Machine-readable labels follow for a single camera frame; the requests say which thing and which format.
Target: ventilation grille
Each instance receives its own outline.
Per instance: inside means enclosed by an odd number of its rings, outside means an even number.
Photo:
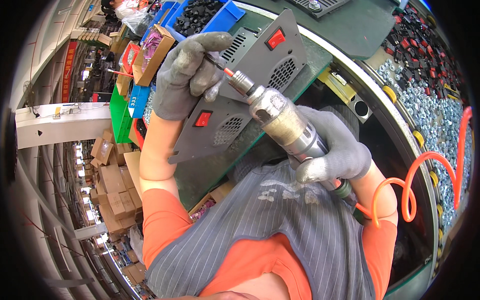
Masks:
[[[267,87],[272,87],[277,90],[281,89],[289,82],[295,68],[296,66],[292,59],[286,60],[283,64],[273,70],[273,74],[270,76],[270,81],[268,82]]]
[[[243,118],[231,118],[215,133],[213,146],[220,146],[235,138],[240,131]]]
[[[227,50],[225,50],[222,54],[222,57],[225,58],[226,61],[230,61],[230,59],[232,59],[233,55],[235,54],[235,52],[237,52],[237,50],[240,48],[240,46],[243,44],[243,42],[246,40],[247,38],[244,37],[244,36],[241,36],[241,35],[237,35],[234,39],[233,39],[233,43],[232,43],[232,46],[230,46],[230,48],[228,48]]]
[[[308,0],[293,0],[293,1],[300,4],[303,7],[308,8],[308,3],[309,3]],[[320,3],[322,8],[327,8],[338,3],[337,0],[317,0],[317,1]]]

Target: gray striped apron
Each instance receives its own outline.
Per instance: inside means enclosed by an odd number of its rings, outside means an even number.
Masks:
[[[148,286],[160,298],[198,296],[234,242],[281,232],[305,269],[313,300],[375,299],[363,227],[351,211],[319,183],[297,183],[288,161],[256,168],[158,254]]]

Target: orange air hose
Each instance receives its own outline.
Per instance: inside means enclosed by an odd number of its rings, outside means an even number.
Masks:
[[[460,123],[460,132],[458,135],[458,153],[457,153],[457,168],[456,173],[453,171],[452,166],[448,162],[448,160],[435,151],[427,151],[422,153],[417,159],[415,159],[408,170],[407,177],[405,181],[401,180],[400,178],[391,177],[387,178],[382,181],[373,193],[372,199],[372,211],[368,211],[365,207],[357,203],[355,205],[361,212],[366,214],[370,217],[373,221],[375,227],[380,228],[380,223],[378,222],[377,216],[377,201],[378,201],[378,194],[380,190],[387,184],[395,183],[398,184],[403,188],[402,192],[402,216],[406,222],[411,222],[417,213],[417,201],[415,199],[415,195],[411,189],[413,176],[415,172],[419,168],[420,164],[423,163],[425,160],[433,158],[438,160],[445,166],[447,169],[448,175],[450,175],[450,179],[452,180],[453,184],[453,192],[454,192],[454,209],[458,209],[458,205],[460,203],[460,195],[462,190],[462,179],[463,179],[463,163],[464,163],[464,155],[465,155],[465,136],[467,135],[467,126],[468,121],[472,117],[472,108],[469,106],[465,108],[462,115],[462,120]],[[411,204],[411,211],[408,209],[408,204]]]

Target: orange shirt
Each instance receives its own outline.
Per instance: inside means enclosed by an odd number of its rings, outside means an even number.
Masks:
[[[182,235],[192,220],[180,201],[170,192],[151,189],[142,196],[144,210],[143,261],[147,268],[168,244]],[[381,221],[381,228],[363,228],[365,260],[372,276],[377,299],[388,287],[396,240],[396,226]],[[277,233],[266,240],[239,240],[225,257],[212,281],[200,296],[228,290],[263,273],[279,275],[288,287],[292,300],[311,300],[312,292],[305,270],[290,246],[287,237]]]

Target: forearm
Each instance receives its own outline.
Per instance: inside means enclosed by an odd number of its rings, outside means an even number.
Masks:
[[[173,154],[173,147],[180,135],[182,123],[183,121],[161,119],[152,112],[140,156],[140,180],[143,191],[151,186],[149,184],[151,182],[173,178],[177,165],[169,164],[168,158]],[[165,184],[171,186],[172,183],[174,180],[166,181]]]
[[[385,176],[383,176],[382,172],[378,169],[373,160],[372,164],[370,165],[370,169],[365,176],[358,180],[350,180],[350,184],[357,195],[359,203],[369,211],[372,211],[373,193],[375,193],[377,186],[383,180],[385,180]],[[390,217],[389,220],[396,224],[396,207],[397,200],[395,192],[391,185],[386,185],[378,195],[378,218]]]

